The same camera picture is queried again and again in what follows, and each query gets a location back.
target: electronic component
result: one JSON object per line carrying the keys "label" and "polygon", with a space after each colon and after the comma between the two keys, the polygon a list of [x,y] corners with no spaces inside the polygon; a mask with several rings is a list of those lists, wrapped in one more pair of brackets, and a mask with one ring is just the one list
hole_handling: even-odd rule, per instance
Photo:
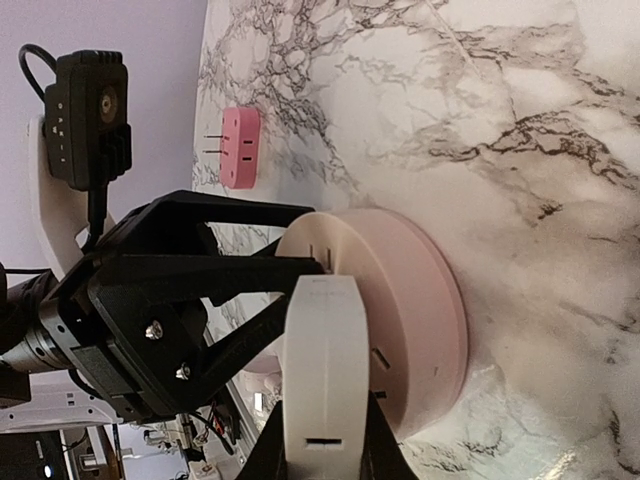
{"label": "electronic component", "polygon": [[119,52],[83,50],[58,58],[45,90],[45,137],[51,175],[91,191],[131,168],[127,68]]}

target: pink electrical plug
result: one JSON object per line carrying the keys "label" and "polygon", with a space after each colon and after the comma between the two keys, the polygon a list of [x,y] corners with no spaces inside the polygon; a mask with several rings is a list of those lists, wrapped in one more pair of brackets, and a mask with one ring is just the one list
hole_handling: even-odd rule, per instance
{"label": "pink electrical plug", "polygon": [[255,108],[225,108],[222,114],[222,135],[219,138],[220,183],[232,189],[253,188],[258,174],[258,146],[260,144],[260,113]]}

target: screw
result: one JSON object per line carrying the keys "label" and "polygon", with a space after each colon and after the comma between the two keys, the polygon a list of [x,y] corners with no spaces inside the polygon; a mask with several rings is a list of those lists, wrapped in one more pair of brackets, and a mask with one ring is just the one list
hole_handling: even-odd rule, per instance
{"label": "screw", "polygon": [[144,336],[149,340],[160,340],[163,335],[164,330],[162,330],[162,325],[157,320],[151,322],[151,325],[149,325],[144,332]]}
{"label": "screw", "polygon": [[180,379],[180,380],[189,380],[189,377],[191,376],[191,369],[189,368],[189,365],[187,365],[186,363],[183,363],[182,365],[180,365],[180,368],[178,370],[176,370],[176,378]]}

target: slot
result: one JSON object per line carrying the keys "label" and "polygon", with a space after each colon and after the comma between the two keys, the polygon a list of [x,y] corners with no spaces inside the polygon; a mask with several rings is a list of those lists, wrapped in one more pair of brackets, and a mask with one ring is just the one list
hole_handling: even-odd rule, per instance
{"label": "slot", "polygon": [[382,354],[379,348],[374,348],[371,351],[376,356],[376,358],[378,359],[378,361],[384,367],[385,370],[389,370],[391,368],[391,364],[389,363],[389,360],[387,360],[387,358]]}
{"label": "slot", "polygon": [[317,449],[333,449],[340,450],[342,449],[342,439],[341,438],[307,438],[307,448],[317,450]]}

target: white marble table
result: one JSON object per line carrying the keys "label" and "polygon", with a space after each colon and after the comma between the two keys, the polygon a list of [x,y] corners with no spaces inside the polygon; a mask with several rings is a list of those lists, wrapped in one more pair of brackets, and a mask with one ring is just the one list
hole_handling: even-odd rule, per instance
{"label": "white marble table", "polygon": [[[195,188],[395,210],[458,278],[470,371],[403,442],[420,478],[640,478],[638,18],[637,0],[210,0]],[[262,112],[252,191],[202,153],[233,105]],[[218,233],[246,253],[278,234]]]}

